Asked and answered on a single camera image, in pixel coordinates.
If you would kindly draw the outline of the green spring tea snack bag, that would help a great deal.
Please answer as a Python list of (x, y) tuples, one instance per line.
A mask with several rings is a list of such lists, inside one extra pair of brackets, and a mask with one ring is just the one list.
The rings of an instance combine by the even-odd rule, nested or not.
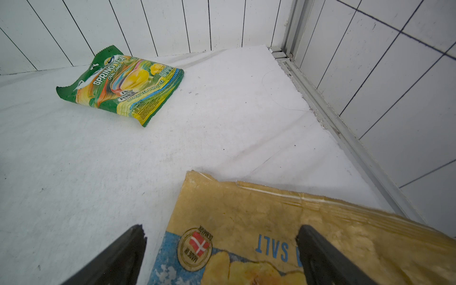
[(63, 100), (135, 118), (146, 127), (183, 78), (180, 68), (125, 55), (111, 45), (75, 83), (56, 91)]

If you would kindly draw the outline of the aluminium corner frame rail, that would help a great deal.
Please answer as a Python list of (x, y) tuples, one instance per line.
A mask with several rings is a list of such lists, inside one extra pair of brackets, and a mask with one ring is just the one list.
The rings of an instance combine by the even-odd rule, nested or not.
[(277, 60), (280, 67), (302, 94), (320, 124), (331, 133), (354, 164), (363, 180), (369, 185), (370, 191), (377, 196), (381, 207), (401, 217), (426, 224), (425, 219), (414, 209), (412, 203), (400, 192), (335, 111), (329, 107), (291, 58), (292, 53), (298, 50), (301, 41), (300, 32), (304, 30), (313, 4), (313, 1), (292, 1), (285, 38), (281, 44), (285, 57)]

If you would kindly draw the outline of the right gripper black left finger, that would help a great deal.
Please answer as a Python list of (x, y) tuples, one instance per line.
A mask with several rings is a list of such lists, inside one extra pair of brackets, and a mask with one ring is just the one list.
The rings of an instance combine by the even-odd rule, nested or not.
[(147, 246), (142, 225), (124, 232), (65, 285), (135, 285)]

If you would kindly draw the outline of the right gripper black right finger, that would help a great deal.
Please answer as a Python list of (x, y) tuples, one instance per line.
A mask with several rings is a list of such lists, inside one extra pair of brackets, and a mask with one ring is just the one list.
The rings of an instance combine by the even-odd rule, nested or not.
[(309, 285), (374, 285), (358, 266), (310, 225), (296, 236), (300, 262)]

